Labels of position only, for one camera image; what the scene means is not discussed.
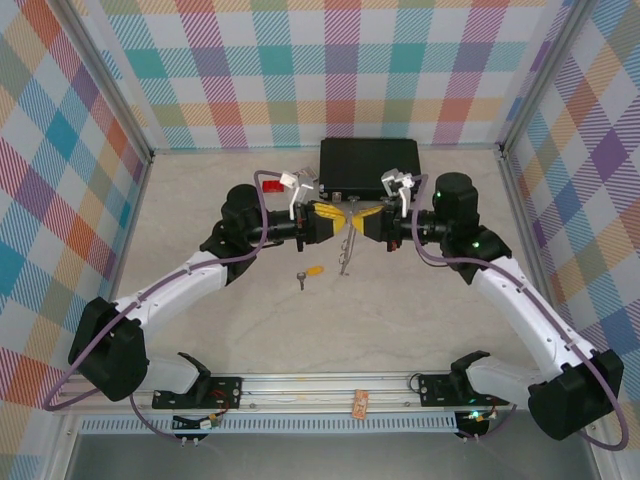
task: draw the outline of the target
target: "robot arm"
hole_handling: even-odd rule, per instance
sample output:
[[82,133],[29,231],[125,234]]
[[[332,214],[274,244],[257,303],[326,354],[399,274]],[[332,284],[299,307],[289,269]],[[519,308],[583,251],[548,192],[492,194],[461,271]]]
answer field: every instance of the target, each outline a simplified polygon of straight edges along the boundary
[[[292,195],[288,210],[267,212],[269,246],[295,240],[301,252],[305,244],[321,243],[345,225],[339,209],[318,202],[302,203],[312,186],[310,180],[285,173],[281,182]],[[97,297],[85,307],[69,352],[70,364],[109,322],[136,305],[78,368],[110,400],[121,400],[138,388],[186,393],[206,370],[186,354],[180,354],[182,358],[147,359],[145,345],[178,313],[232,283],[255,261],[255,256],[226,264],[216,260],[245,256],[259,242],[263,222],[256,187],[232,188],[221,213],[211,236],[183,265],[135,294],[114,303]]]
[[[394,251],[403,240],[412,239],[409,219],[413,212],[408,209],[408,192],[413,185],[398,172],[388,172],[382,180],[391,200],[361,212],[353,222],[362,234],[386,242],[387,250]],[[474,352],[452,364],[451,375],[458,375],[452,383],[461,390],[493,395],[521,407],[527,405],[540,428],[557,440],[610,413],[611,402],[575,349],[598,369],[616,396],[622,381],[622,361],[612,350],[598,352],[573,331],[527,280],[500,237],[479,224],[478,191],[471,179],[461,173],[441,175],[436,180],[433,206],[434,211],[417,212],[418,240],[422,245],[438,243],[444,258],[482,260],[522,283],[513,284],[486,264],[449,264],[502,311],[538,366],[537,370],[528,370],[504,364],[486,352]],[[550,313],[569,341],[528,294]]]

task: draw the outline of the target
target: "black box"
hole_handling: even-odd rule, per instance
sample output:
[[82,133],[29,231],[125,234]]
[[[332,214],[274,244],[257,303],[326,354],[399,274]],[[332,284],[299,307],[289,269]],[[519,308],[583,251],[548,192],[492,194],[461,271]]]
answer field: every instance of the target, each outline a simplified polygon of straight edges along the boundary
[[351,196],[378,201],[386,196],[380,178],[394,168],[420,175],[414,140],[327,138],[320,143],[320,195],[336,203]]

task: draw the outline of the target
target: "orange tag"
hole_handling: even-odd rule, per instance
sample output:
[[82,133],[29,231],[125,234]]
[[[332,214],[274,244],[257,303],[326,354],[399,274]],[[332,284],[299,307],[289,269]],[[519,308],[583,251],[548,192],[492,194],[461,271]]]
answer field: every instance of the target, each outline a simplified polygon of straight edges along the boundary
[[358,420],[367,418],[367,405],[369,404],[369,392],[366,390],[356,390],[356,398],[353,402],[353,412],[351,416]]

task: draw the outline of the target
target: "plaid wallpaper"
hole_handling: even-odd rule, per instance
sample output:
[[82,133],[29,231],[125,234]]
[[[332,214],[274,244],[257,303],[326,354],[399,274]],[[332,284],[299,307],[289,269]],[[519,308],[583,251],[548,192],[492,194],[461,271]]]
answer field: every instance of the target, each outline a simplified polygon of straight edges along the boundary
[[143,162],[45,0],[0,12],[0,479],[24,480],[82,309],[109,291]]
[[640,0],[601,0],[512,160],[562,316],[624,360],[638,465],[639,146]]
[[494,143],[571,3],[74,0],[150,143],[174,149]]
[[567,20],[569,13],[571,12],[571,8],[575,3],[576,0],[563,0],[558,13],[556,14],[556,18],[554,18],[553,24],[548,30],[547,35],[544,38],[542,45],[540,46],[540,50],[538,50],[535,60],[529,67],[529,71],[527,72],[525,80],[520,85],[518,95],[516,96],[514,102],[511,104],[509,114],[507,115],[507,119],[500,129],[500,133],[498,134],[496,143],[503,143],[505,141],[507,134],[509,133],[509,129],[513,125],[513,121],[516,118],[516,115],[518,114],[518,112],[520,112],[522,102],[525,98],[527,98],[527,95],[529,94],[529,91],[531,90],[531,87],[533,86],[535,79],[540,72],[540,69],[544,65],[547,55],[551,51],[553,42],[555,42],[558,34],[562,31],[562,27],[564,26],[564,23]]

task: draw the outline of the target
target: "vent grille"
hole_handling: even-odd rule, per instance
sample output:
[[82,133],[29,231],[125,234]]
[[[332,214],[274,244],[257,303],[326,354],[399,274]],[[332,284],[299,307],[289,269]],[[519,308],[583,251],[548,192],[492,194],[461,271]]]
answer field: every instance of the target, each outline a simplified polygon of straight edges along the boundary
[[[150,418],[154,427],[169,431],[171,417]],[[369,414],[356,420],[349,414],[249,414],[227,415],[218,428],[202,433],[399,433],[457,432],[455,414],[424,412],[412,414]],[[175,433],[197,433],[197,430],[175,430]],[[151,433],[133,415],[91,415],[82,421],[84,434]]]

